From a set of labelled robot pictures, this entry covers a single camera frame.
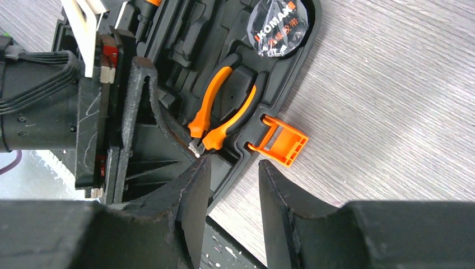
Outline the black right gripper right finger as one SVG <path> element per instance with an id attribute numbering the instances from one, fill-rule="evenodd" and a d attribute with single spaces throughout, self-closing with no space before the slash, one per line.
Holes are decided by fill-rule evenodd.
<path id="1" fill-rule="evenodd" d="M 473 268 L 474 203 L 351 201 L 336 207 L 259 162 L 269 268 Z"/>

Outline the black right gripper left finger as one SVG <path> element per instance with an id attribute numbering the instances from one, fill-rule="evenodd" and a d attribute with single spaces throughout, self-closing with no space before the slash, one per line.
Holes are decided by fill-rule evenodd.
<path id="1" fill-rule="evenodd" d="M 199 268 L 211 161 L 116 210 L 86 201 L 1 201 L 2 268 Z"/>

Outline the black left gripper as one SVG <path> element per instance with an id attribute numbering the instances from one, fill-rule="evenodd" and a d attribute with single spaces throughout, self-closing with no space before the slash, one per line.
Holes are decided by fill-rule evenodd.
<path id="1" fill-rule="evenodd" d="M 97 40 L 88 78 L 77 48 L 26 52 L 1 36 L 1 152 L 69 152 L 76 188 L 105 186 L 104 203 L 121 204 L 172 181 L 197 158 L 185 145 L 187 131 L 159 101 L 156 67 L 138 56 L 119 106 L 119 138 L 107 152 L 119 49 L 109 36 Z"/>

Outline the black plastic tool case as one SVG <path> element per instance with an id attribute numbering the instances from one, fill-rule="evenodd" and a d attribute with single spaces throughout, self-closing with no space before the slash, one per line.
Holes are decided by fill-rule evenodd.
<path id="1" fill-rule="evenodd" d="M 63 1 L 52 49 L 82 65 L 76 189 L 128 203 L 201 156 L 212 210 L 263 152 L 290 165 L 306 140 L 276 116 L 322 21 L 319 1 Z"/>

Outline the orange handled pliers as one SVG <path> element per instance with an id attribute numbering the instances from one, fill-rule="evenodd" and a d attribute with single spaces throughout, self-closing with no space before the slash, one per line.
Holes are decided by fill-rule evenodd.
<path id="1" fill-rule="evenodd" d="M 260 103 L 268 74 L 243 64 L 234 52 L 199 77 L 197 112 L 187 127 L 188 150 L 195 157 L 218 151 L 225 140 L 251 119 Z"/>

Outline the small round tape measure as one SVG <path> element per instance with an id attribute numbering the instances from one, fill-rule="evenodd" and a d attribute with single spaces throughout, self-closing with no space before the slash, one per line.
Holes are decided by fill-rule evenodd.
<path id="1" fill-rule="evenodd" d="M 261 57 L 284 57 L 297 49 L 309 29 L 308 11 L 302 1 L 258 1 L 246 33 Z"/>

